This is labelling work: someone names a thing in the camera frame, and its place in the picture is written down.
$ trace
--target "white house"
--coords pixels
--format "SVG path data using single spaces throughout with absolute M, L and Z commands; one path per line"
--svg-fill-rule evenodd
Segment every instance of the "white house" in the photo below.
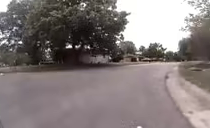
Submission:
M 80 62 L 85 64 L 106 64 L 110 61 L 110 56 L 108 55 L 91 55 L 91 54 L 83 54 L 80 57 Z

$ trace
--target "grass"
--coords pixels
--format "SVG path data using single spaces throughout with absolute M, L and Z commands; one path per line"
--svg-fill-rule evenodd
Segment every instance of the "grass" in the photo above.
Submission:
M 210 64 L 209 63 L 183 63 L 179 67 L 180 74 L 188 81 L 200 88 L 210 91 Z

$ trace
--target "overcast sky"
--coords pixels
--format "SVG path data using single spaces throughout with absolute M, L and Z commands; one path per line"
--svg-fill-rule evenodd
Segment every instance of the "overcast sky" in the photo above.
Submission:
M 0 12 L 11 0 L 0 0 Z M 191 8 L 184 0 L 118 0 L 118 9 L 131 15 L 124 32 L 125 40 L 137 47 L 159 42 L 168 50 L 176 51 L 178 41 L 187 34 L 180 31 Z

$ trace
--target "road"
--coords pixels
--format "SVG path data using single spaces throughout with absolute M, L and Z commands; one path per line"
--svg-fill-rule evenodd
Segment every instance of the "road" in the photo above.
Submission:
M 0 76 L 4 128 L 191 128 L 165 75 L 144 64 Z

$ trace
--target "road edge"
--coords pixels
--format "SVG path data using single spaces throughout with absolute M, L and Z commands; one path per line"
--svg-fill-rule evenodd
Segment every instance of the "road edge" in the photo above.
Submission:
M 210 93 L 182 78 L 175 67 L 166 75 L 167 90 L 195 128 L 210 128 Z

